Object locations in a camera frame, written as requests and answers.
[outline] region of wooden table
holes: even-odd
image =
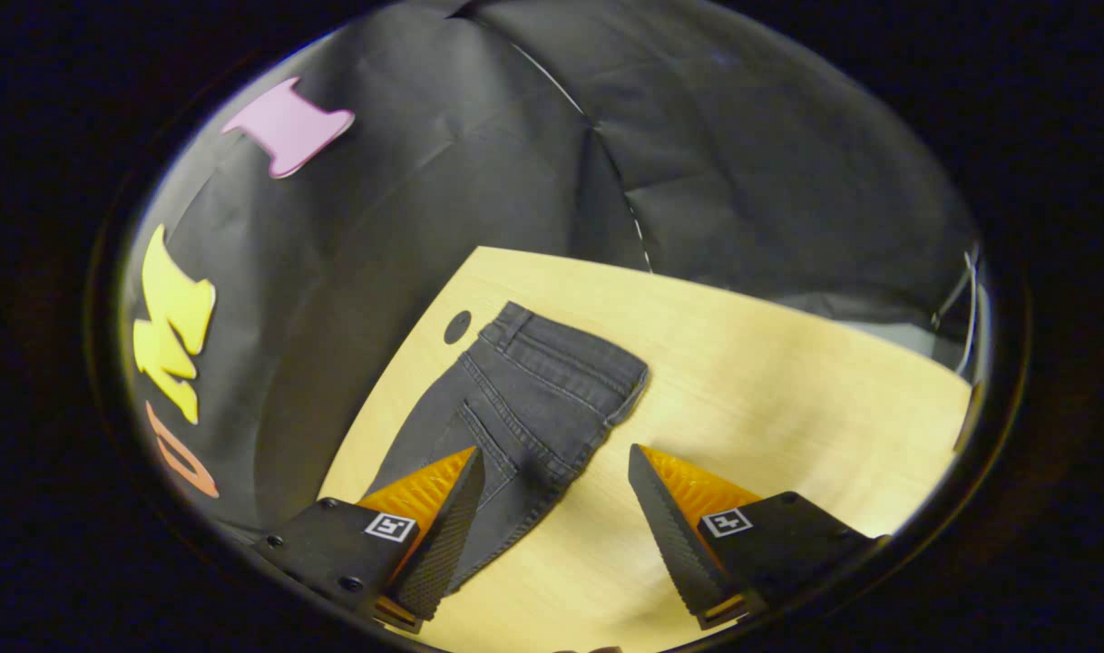
[[[415,401],[509,301],[618,344],[650,381],[551,515],[412,635],[435,647],[646,653],[714,632],[669,580],[627,481],[630,443],[760,496],[799,492],[868,536],[899,528],[953,460],[969,386],[916,352],[712,286],[480,247],[395,352],[320,496],[361,498]],[[471,324],[448,346],[461,310]]]

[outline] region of black jeans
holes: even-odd
[[[423,393],[367,494],[480,447],[486,483],[447,588],[457,590],[548,514],[647,379],[630,352],[509,302]]]

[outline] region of pink foam shape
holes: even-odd
[[[221,133],[241,128],[269,154],[269,177],[282,179],[301,169],[314,155],[353,124],[353,112],[323,112],[294,92],[287,78],[237,112]]]

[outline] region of jeans waistband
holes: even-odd
[[[607,425],[627,417],[648,377],[647,365],[623,348],[514,302],[482,327],[480,338],[518,367],[593,407]]]

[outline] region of screw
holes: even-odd
[[[353,576],[343,576],[343,578],[338,579],[338,584],[346,591],[360,591],[362,589],[362,581]]]

